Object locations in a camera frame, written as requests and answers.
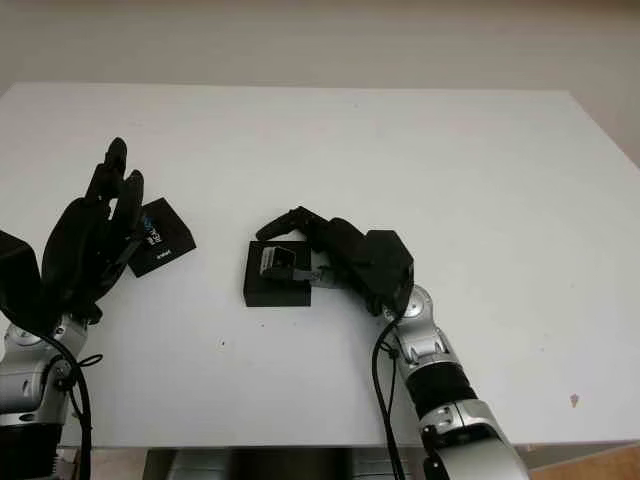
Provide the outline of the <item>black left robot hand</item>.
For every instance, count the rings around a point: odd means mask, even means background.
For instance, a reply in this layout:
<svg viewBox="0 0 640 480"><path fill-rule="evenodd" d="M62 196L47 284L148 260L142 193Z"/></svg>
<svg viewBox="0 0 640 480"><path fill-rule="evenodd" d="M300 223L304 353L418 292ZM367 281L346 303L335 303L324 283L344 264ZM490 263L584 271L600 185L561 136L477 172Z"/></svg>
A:
<svg viewBox="0 0 640 480"><path fill-rule="evenodd" d="M116 137L84 196L64 210L45 246L42 281L57 310L79 323L102 317L97 302L125 270L142 241L144 177L125 174L127 145Z"/></svg>

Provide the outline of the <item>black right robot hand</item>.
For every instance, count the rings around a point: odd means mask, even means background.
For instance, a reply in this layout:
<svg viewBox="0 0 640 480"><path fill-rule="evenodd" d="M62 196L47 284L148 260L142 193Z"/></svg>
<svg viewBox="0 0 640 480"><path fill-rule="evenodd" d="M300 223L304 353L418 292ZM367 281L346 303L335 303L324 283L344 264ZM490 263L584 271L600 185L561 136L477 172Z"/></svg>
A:
<svg viewBox="0 0 640 480"><path fill-rule="evenodd" d="M369 261L360 257L359 248L365 235L341 218L326 220L316 213L299 206L267 223L256 232L260 241L299 231L316 253L326 253L337 276L360 294L367 310L378 316L383 311L381 297L374 294L362 277Z"/></svg>

